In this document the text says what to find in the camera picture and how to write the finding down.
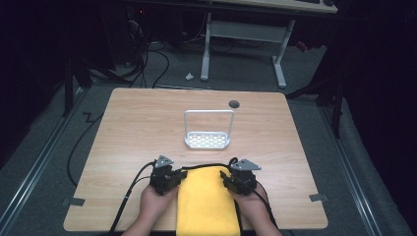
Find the aluminium floor rail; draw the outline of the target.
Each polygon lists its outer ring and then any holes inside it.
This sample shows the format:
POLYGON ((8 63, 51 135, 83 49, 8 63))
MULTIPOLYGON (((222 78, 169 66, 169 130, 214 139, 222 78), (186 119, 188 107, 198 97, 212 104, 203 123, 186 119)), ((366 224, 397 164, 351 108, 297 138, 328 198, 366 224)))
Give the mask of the aluminium floor rail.
POLYGON ((356 208, 360 214, 360 217, 363 221, 365 229, 369 236, 383 236, 379 223, 376 221, 374 213, 371 209, 368 198, 366 197, 359 180, 356 176, 356 173, 350 163, 347 152, 343 146, 343 143, 340 138, 338 138, 331 126, 331 118, 328 110, 324 107, 318 108, 324 122, 326 124, 327 130, 331 136, 332 142, 336 148, 339 162, 341 164, 342 173, 345 178, 345 182, 349 188, 350 194, 353 198, 353 201, 356 205, 356 208))
POLYGON ((11 159, 0 170, 0 236, 9 234, 47 166, 74 110, 88 91, 87 88, 77 88, 72 93, 74 104, 70 107, 69 113, 63 115, 65 90, 59 90, 30 125, 29 132, 11 159))

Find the person's left hand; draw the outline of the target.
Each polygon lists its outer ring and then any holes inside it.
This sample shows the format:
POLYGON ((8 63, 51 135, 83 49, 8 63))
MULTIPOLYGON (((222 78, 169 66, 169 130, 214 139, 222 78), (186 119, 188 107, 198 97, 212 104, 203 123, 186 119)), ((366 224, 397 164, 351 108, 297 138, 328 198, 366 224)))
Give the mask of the person's left hand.
POLYGON ((141 193, 140 213, 138 219, 153 227, 166 211, 170 202, 177 196, 179 188, 175 187, 160 195, 154 187, 148 185, 141 193))

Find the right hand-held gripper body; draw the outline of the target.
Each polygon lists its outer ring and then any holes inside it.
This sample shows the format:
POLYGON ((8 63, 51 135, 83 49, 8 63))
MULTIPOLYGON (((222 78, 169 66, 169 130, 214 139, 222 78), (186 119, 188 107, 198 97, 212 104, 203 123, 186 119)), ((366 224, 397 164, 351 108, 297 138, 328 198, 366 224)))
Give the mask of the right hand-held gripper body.
POLYGON ((261 170, 262 167, 258 164, 248 160, 232 158, 229 163, 231 182, 235 191, 233 193, 238 195, 249 195, 257 188, 257 179, 254 171, 261 170))

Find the white metal rack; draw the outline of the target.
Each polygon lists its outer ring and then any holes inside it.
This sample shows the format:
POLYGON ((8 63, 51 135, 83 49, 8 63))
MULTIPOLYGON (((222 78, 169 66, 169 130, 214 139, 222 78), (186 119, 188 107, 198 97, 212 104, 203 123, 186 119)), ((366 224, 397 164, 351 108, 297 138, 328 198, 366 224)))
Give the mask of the white metal rack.
POLYGON ((190 149, 220 150, 229 146, 235 112, 226 110, 186 110, 184 141, 190 149))

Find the black metal stand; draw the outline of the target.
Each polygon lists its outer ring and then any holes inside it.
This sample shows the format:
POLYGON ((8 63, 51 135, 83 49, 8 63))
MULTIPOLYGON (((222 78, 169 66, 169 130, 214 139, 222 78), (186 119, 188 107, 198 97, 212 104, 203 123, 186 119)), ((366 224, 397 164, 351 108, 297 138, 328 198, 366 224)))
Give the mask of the black metal stand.
POLYGON ((65 64, 63 117, 67 117, 74 106, 74 81, 84 89, 89 89, 92 85, 88 66, 80 58, 69 58, 65 64))
POLYGON ((311 85, 297 89, 285 97, 294 99, 302 94, 316 94, 316 104, 318 106, 332 106, 332 114, 330 116, 330 126, 333 134, 339 139, 339 122, 342 115, 342 99, 343 99, 344 79, 330 78, 311 85))

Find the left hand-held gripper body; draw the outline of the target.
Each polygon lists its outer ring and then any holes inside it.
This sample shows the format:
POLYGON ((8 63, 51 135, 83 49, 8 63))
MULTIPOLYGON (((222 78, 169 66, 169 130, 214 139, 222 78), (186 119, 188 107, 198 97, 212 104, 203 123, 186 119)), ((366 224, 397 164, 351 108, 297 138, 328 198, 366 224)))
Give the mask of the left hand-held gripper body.
POLYGON ((174 180, 178 177, 175 175, 176 170, 172 169, 173 163, 173 160, 161 155, 153 164, 149 184, 161 196, 175 188, 174 180))

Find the person's right hand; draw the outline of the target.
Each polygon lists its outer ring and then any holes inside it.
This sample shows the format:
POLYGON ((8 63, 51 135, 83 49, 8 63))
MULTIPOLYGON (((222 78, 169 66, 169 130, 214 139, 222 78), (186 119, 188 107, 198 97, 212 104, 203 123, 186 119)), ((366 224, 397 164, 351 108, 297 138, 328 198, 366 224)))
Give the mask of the person's right hand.
POLYGON ((265 205, 267 194, 260 184, 257 185, 254 193, 247 196, 238 195, 232 191, 229 194, 237 202, 241 214, 255 229, 266 229, 268 226, 271 226, 268 210, 265 205))

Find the yellow and grey towel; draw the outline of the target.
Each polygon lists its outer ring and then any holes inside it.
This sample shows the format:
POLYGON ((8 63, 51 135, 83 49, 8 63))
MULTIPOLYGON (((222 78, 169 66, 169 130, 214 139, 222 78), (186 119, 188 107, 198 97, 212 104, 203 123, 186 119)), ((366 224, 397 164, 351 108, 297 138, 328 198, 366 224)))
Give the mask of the yellow and grey towel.
POLYGON ((187 177, 177 198, 176 236, 241 236, 233 197, 223 185, 230 176, 225 164, 183 167, 187 177))

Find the white-legged desk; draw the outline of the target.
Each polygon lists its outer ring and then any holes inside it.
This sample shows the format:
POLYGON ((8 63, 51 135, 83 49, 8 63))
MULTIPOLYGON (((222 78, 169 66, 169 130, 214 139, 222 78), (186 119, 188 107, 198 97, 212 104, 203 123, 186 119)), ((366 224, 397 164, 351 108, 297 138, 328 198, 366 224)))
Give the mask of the white-legged desk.
MULTIPOLYGON (((215 3, 233 4, 246 7, 260 7, 265 10, 281 10, 295 14, 336 14, 337 8, 328 0, 208 0, 213 7, 215 3)), ((213 37, 273 42, 280 45, 277 54, 271 57, 277 84, 281 89, 286 88, 281 60, 292 34, 295 18, 284 21, 283 26, 267 26, 265 24, 238 23, 229 20, 214 20, 211 13, 206 14, 205 51, 203 54, 201 80, 209 79, 210 40, 213 37)))

